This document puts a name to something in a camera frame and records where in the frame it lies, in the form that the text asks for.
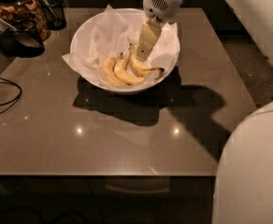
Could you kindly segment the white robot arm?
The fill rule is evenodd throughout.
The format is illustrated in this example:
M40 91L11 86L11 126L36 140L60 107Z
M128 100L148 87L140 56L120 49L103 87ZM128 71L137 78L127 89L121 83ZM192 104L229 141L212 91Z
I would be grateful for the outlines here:
M149 157L174 183L159 222L273 224L273 102L254 108L201 10L174 20L182 64L155 98L163 115Z

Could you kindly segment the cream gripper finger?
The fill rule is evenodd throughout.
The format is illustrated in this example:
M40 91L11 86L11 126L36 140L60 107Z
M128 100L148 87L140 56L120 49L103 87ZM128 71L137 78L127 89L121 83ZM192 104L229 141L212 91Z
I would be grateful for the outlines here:
M162 32L162 26L154 19L142 23L136 47L136 56L140 61L146 61L156 45Z

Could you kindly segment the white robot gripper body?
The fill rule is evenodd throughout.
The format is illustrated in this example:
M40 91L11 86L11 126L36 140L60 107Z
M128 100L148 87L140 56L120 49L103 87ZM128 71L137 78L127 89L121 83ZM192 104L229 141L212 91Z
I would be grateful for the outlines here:
M180 9L183 0L143 0L145 15L157 22L168 22Z

